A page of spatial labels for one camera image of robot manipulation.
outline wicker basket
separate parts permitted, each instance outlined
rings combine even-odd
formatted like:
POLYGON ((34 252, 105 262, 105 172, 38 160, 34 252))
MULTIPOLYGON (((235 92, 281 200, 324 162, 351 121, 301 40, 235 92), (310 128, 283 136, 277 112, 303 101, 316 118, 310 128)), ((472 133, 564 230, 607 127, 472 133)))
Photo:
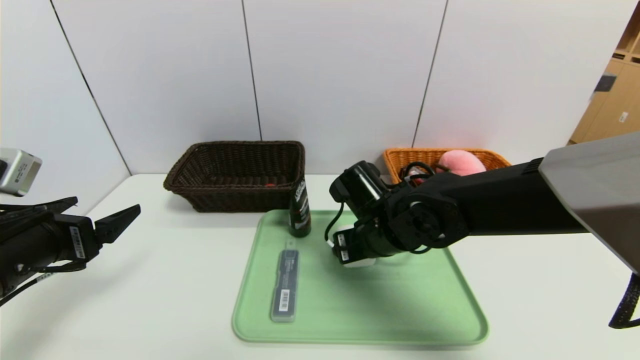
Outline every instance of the wicker basket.
MULTIPOLYGON (((454 149, 387 149, 385 151, 385 163, 389 169, 392 182, 397 184, 400 182, 400 170, 413 161, 421 161, 431 167, 435 168, 435 165, 440 161, 442 154, 449 150, 454 149)), ((506 161, 502 156, 496 154, 493 151, 484 149, 461 149, 471 152, 476 155, 480 161, 484 164, 487 170, 494 170, 496 168, 508 167, 511 164, 506 161)))
POLYGON ((164 188, 199 212, 263 212, 288 209, 304 173, 299 142, 205 142, 182 155, 164 188))

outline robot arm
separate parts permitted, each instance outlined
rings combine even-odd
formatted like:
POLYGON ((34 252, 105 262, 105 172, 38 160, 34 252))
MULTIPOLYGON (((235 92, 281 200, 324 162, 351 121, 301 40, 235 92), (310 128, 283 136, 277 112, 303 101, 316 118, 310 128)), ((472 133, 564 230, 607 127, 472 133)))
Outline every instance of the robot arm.
MULTIPOLYGON (((42 161, 17 149, 0 151, 0 192, 28 193, 42 161)), ((76 197, 32 206, 0 205, 0 306, 58 272, 86 268, 102 245, 113 243, 140 214, 140 205, 92 223, 88 217, 63 215, 76 197), (63 265, 49 266, 57 261, 63 265), (27 281, 36 274, 44 274, 27 281)))
MULTIPOLYGON (((640 133, 573 145, 480 174, 435 174, 416 188, 406 181, 387 186, 373 164, 361 161, 330 188, 333 199, 346 203, 358 221, 328 242, 340 263, 350 266, 447 247, 469 235, 590 231, 638 274, 638 144, 640 133)), ((629 289, 637 299, 636 275, 629 289)))

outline stuffed toy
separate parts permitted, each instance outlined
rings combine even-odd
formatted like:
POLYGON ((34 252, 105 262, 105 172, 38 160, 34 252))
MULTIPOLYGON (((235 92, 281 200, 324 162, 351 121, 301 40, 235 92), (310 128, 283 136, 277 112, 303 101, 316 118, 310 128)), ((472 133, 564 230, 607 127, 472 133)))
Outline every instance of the stuffed toy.
POLYGON ((448 168, 452 173, 460 176, 477 174, 486 171, 482 161, 475 155, 464 150, 451 150, 445 152, 438 162, 442 167, 448 168))

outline white table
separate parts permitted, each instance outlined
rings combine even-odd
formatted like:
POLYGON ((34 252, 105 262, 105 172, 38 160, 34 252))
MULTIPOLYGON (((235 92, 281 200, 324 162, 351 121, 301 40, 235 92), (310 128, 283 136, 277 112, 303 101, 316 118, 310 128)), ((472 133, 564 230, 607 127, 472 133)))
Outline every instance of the white table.
MULTIPOLYGON (((307 177, 312 209, 337 209, 334 179, 307 177)), ((231 316, 261 214, 197 213, 163 180, 128 178, 89 214, 139 203, 128 230, 85 271, 56 275, 2 308, 2 360, 640 359, 640 329, 607 327, 630 272, 590 234, 453 245, 490 323, 476 347, 242 342, 231 316)))

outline plastic tray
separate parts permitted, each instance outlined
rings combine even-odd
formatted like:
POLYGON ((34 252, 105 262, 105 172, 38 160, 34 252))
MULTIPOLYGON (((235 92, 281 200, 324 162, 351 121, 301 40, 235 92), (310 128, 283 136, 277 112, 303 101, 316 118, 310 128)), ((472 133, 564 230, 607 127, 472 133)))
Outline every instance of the plastic tray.
MULTIPOLYGON (((474 345, 488 324, 448 249, 396 254, 367 268, 344 268, 324 242, 335 211, 312 211, 312 232, 295 239, 287 211, 266 213, 236 302, 232 325, 245 341, 474 345), (278 257, 295 239, 300 252, 295 320, 270 318, 278 257)), ((340 225, 353 224, 345 211, 340 225)))

